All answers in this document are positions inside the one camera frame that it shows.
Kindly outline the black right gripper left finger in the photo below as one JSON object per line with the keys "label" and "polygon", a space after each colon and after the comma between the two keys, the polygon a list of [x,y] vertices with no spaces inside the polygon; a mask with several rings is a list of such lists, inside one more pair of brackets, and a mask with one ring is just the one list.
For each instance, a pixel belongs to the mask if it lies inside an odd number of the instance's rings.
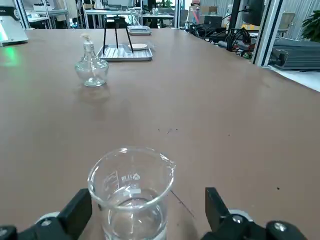
{"label": "black right gripper left finger", "polygon": [[2,225],[2,240],[77,240],[92,216],[88,189],[80,189],[57,216],[48,216],[18,232],[14,225]]}

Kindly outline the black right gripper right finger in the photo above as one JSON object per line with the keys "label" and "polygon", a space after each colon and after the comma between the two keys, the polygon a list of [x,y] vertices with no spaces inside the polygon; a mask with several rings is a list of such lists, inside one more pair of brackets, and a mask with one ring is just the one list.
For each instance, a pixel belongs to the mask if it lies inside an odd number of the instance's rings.
{"label": "black right gripper right finger", "polygon": [[241,210],[229,210],[214,187],[205,189],[205,214],[211,231],[204,240],[305,240],[293,224],[282,220],[269,221],[265,227],[256,224]]}

